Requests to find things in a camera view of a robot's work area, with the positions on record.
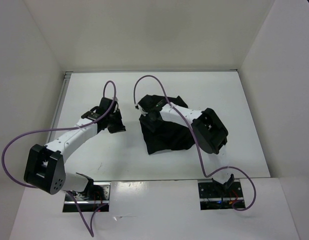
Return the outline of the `black pleated skirt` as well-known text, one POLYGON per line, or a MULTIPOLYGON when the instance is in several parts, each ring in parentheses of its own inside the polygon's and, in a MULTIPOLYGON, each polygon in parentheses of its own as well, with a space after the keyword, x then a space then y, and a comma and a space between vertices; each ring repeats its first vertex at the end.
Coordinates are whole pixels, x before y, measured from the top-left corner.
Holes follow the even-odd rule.
MULTIPOLYGON (((188 105, 180 96, 168 97, 168 99, 180 107, 188 108, 188 105)), ((141 109, 150 110, 162 100, 166 101, 164 96, 147 94, 138 104, 141 109)), ((165 150, 189 150, 195 144, 190 130, 186 126, 170 121, 162 121, 154 117, 152 120, 149 116, 143 114, 140 115, 139 122, 149 155, 165 150)))

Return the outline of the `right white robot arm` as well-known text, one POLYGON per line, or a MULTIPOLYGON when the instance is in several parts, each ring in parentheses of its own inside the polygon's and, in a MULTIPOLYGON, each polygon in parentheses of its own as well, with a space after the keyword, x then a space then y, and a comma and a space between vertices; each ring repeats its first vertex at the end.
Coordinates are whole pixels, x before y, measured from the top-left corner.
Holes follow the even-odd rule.
POLYGON ((216 168, 228 165, 228 130, 211 108, 192 110, 183 99, 145 95, 135 104, 149 155, 162 151, 189 150, 195 144, 215 162, 216 168))

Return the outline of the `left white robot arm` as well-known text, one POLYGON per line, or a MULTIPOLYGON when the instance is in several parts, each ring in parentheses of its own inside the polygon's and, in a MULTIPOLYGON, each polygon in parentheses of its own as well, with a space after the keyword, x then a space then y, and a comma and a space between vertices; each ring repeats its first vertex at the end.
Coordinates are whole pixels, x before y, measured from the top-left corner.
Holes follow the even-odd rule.
POLYGON ((82 173, 67 173, 65 163, 87 140, 101 131, 124 132, 117 99, 103 97, 98 106, 84 113, 72 130, 45 144, 31 147, 24 172, 24 181, 51 195, 71 191, 83 200, 94 195, 94 180, 82 173))

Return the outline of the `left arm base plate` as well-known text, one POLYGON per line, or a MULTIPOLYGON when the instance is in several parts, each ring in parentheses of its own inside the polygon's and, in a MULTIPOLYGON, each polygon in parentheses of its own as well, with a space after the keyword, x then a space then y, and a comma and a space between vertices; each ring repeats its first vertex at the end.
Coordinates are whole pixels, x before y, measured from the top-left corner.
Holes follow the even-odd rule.
POLYGON ((110 207, 111 182, 97 181, 90 192, 79 193, 71 191, 72 196, 68 192, 65 193, 63 203, 63 213, 77 213, 76 200, 79 209, 85 213, 93 213, 97 208, 98 212, 108 212, 110 207))

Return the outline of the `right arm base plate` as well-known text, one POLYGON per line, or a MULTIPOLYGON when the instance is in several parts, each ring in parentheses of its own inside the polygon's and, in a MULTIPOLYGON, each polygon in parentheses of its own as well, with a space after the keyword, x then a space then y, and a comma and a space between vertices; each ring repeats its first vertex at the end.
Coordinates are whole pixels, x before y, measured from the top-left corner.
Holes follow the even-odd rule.
POLYGON ((234 183, 222 196, 211 180, 199 181, 198 194, 201 210, 227 210, 232 209, 233 204, 237 209, 246 207, 241 188, 241 183, 235 180, 234 183))

